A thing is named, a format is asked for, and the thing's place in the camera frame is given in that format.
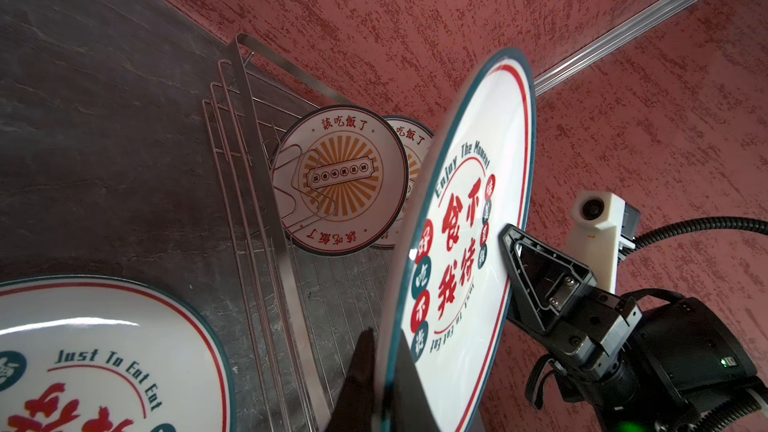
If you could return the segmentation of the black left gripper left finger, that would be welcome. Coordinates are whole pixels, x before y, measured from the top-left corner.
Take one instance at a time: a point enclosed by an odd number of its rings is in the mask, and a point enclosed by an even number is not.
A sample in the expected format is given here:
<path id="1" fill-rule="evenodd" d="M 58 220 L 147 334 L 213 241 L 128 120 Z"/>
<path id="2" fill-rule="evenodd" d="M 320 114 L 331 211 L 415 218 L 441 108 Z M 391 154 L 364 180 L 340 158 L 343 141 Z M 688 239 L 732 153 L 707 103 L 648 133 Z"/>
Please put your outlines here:
<path id="1" fill-rule="evenodd" d="M 375 347 L 374 330 L 362 331 L 326 432 L 372 431 Z"/>

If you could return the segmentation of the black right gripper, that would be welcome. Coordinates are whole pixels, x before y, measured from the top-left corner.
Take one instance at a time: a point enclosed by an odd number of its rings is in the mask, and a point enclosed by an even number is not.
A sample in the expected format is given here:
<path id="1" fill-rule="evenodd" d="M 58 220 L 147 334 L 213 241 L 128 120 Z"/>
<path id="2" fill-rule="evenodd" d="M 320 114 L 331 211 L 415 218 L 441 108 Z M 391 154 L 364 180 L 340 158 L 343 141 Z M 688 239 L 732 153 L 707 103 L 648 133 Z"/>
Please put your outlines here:
<path id="1" fill-rule="evenodd" d="M 595 288 L 589 267 L 508 224 L 499 235 L 511 286 L 507 319 L 569 372 L 615 372 L 642 317 L 633 298 Z"/>

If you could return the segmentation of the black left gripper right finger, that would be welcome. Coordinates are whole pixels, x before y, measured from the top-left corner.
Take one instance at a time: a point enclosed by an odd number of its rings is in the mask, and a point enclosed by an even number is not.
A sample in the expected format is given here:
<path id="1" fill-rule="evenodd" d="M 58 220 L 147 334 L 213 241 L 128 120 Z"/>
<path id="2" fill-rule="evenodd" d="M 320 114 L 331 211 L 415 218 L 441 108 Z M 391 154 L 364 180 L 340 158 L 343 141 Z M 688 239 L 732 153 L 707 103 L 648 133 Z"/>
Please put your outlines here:
<path id="1" fill-rule="evenodd" d="M 408 347 L 400 347 L 397 353 L 392 426 L 394 431 L 439 430 Z"/>

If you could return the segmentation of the white plate blue rim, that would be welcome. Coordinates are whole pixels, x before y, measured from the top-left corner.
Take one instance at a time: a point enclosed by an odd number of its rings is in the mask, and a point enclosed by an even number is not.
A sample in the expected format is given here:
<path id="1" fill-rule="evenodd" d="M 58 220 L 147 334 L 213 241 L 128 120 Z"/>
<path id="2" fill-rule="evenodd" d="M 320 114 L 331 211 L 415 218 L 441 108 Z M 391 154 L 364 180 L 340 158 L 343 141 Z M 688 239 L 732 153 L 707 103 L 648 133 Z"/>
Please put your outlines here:
<path id="1" fill-rule="evenodd" d="M 499 235 L 527 224 L 535 146 L 531 66 L 504 48 L 465 81 L 410 195 L 379 326 L 375 430 L 394 431 L 400 347 L 410 349 L 439 430 L 471 426 L 511 299 Z"/>

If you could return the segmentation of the white plate red flowers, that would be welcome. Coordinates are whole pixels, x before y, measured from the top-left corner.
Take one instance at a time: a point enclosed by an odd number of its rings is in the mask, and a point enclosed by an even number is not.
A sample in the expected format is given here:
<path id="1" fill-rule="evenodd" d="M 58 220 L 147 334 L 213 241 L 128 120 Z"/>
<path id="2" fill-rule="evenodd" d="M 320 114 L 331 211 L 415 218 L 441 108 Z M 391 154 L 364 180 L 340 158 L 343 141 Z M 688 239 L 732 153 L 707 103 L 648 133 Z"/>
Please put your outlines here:
<path id="1" fill-rule="evenodd" d="M 233 431 L 223 345 L 193 307 L 126 279 L 1 287 L 5 431 Z"/>

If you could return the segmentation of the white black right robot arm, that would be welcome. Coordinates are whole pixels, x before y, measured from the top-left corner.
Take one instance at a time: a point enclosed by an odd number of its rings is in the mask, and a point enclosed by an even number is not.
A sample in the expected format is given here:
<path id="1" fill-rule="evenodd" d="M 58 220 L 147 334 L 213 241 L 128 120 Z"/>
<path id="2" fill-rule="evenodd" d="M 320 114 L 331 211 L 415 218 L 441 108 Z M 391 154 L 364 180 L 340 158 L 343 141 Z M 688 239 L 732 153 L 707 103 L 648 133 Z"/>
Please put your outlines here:
<path id="1" fill-rule="evenodd" d="M 509 225 L 499 236 L 510 322 L 544 347 L 525 387 L 548 379 L 589 404 L 604 431 L 722 431 L 767 410 L 767 386 L 703 302 L 646 288 L 617 295 L 583 263 Z"/>

